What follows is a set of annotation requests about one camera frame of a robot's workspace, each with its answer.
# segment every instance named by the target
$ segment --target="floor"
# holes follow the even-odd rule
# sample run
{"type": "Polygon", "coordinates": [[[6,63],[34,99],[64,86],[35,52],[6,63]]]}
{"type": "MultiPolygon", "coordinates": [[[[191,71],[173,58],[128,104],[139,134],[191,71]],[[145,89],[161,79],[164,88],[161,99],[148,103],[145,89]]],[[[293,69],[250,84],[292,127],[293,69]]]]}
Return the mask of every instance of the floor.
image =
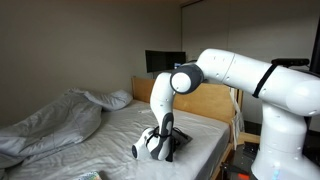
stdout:
{"type": "MultiPolygon", "coordinates": [[[[255,135],[260,135],[261,124],[244,121],[245,132],[255,135]]],[[[320,166],[320,132],[308,131],[303,154],[315,164],[320,166]]]]}

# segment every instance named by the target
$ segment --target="wooden headboard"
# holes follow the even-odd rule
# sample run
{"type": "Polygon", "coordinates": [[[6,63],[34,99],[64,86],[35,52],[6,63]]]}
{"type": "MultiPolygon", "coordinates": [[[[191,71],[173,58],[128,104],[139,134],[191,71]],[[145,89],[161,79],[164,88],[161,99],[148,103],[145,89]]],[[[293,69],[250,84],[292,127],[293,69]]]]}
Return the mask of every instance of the wooden headboard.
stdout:
{"type": "MultiPolygon", "coordinates": [[[[154,79],[133,77],[133,98],[150,103],[150,95],[154,82],[154,79]]],[[[242,92],[236,90],[234,97],[238,101],[238,104],[241,105],[242,92]]],[[[177,94],[174,99],[173,108],[220,120],[230,125],[235,115],[229,87],[217,84],[202,83],[190,94],[177,94]]]]}

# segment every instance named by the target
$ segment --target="crumpled blanket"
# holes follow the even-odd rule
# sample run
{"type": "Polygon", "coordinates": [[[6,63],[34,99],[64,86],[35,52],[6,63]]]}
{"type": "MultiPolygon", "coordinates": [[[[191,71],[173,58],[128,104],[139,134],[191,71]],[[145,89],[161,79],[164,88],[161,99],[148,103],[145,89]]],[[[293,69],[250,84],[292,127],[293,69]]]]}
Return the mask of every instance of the crumpled blanket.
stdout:
{"type": "Polygon", "coordinates": [[[82,142],[99,127],[101,109],[82,94],[67,93],[27,119],[1,129],[0,171],[82,142]]]}

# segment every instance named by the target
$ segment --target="wall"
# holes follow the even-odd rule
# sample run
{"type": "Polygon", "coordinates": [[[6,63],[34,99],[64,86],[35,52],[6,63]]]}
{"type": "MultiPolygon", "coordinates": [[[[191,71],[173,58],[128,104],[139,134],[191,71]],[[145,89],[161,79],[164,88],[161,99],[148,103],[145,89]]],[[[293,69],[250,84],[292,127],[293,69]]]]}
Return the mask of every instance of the wall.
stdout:
{"type": "MultiPolygon", "coordinates": [[[[207,48],[266,62],[311,59],[319,14],[318,0],[204,0],[182,10],[182,46],[189,60],[207,48]]],[[[261,100],[245,93],[243,114],[261,123],[261,100]]]]}
{"type": "Polygon", "coordinates": [[[181,50],[178,1],[0,0],[1,125],[64,91],[131,92],[145,49],[181,50]]]}

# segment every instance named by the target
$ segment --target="mattress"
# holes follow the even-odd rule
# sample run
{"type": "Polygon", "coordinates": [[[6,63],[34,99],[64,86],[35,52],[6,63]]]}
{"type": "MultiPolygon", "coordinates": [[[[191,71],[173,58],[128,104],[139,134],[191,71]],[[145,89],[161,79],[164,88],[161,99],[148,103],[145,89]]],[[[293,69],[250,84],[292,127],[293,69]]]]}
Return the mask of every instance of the mattress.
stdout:
{"type": "Polygon", "coordinates": [[[105,179],[209,179],[230,138],[228,124],[174,110],[174,127],[193,139],[173,162],[136,160],[132,145],[147,127],[157,126],[149,104],[133,100],[126,108],[102,113],[102,123],[84,142],[28,165],[7,170],[9,179],[78,179],[97,172],[105,179]]]}

